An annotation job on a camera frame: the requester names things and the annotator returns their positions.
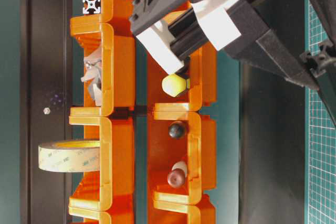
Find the orange plastic bin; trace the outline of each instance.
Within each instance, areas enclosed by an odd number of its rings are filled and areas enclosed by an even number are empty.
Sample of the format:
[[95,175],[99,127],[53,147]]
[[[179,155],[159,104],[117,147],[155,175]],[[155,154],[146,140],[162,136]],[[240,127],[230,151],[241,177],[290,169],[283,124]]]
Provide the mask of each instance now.
[[132,36],[129,17],[132,14],[132,0],[101,0],[100,14],[84,15],[71,19],[72,25],[110,23],[115,34]]
[[126,195],[117,197],[114,200],[113,206],[107,211],[93,211],[88,209],[70,207],[69,213],[72,216],[83,217],[83,222],[81,223],[133,224],[133,196]]
[[133,121],[70,116],[69,122],[84,125],[86,139],[100,140],[100,170],[84,173],[69,199],[69,208],[106,211],[116,197],[134,192]]
[[217,100],[217,52],[207,43],[191,54],[191,88],[180,97],[171,97],[162,89],[167,73],[148,54],[148,107],[152,111],[198,111]]
[[102,105],[95,106],[84,83],[84,107],[71,108],[71,115],[109,116],[116,107],[134,108],[135,103],[135,42],[131,37],[116,36],[111,25],[94,23],[75,26],[71,35],[84,49],[84,57],[101,45]]
[[149,201],[148,224],[215,224],[216,209],[204,194],[196,206]]
[[[176,120],[188,133],[174,139],[169,126]],[[172,166],[186,157],[188,175],[181,188],[167,182]],[[195,205],[204,190],[216,187],[216,122],[195,112],[153,112],[148,114],[148,192],[154,200]]]

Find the yellow ball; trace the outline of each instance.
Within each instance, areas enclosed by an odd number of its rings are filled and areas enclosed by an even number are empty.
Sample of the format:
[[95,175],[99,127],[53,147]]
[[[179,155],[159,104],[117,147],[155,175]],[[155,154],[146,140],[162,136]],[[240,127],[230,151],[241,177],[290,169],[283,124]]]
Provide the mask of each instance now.
[[172,97],[176,97],[190,88],[190,80],[184,79],[177,74],[170,74],[162,80],[162,89]]

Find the black panel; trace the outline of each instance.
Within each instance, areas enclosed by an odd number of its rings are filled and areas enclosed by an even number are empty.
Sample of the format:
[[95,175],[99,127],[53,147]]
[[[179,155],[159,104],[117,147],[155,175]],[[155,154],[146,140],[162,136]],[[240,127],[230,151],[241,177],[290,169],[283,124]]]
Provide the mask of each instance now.
[[71,7],[72,0],[22,0],[22,224],[71,221],[71,175],[38,168],[40,143],[71,138]]
[[[259,8],[295,55],[304,51],[304,0]],[[305,91],[283,78],[241,68],[241,224],[302,224],[305,195]]]

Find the roll of tape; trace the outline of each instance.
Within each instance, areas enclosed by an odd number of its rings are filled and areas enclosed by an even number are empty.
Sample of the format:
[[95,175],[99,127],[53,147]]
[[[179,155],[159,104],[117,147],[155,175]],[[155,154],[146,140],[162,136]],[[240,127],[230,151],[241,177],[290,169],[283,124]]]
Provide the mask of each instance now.
[[40,144],[38,167],[50,172],[82,173],[99,170],[100,143],[95,140]]

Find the grid lines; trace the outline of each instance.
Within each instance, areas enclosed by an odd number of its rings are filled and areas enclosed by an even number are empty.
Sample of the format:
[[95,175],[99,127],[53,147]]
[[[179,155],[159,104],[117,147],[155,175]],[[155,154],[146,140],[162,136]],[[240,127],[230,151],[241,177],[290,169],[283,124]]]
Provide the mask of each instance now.
[[[319,52],[326,32],[308,4],[309,50]],[[309,224],[336,224],[336,129],[317,91],[309,90]]]

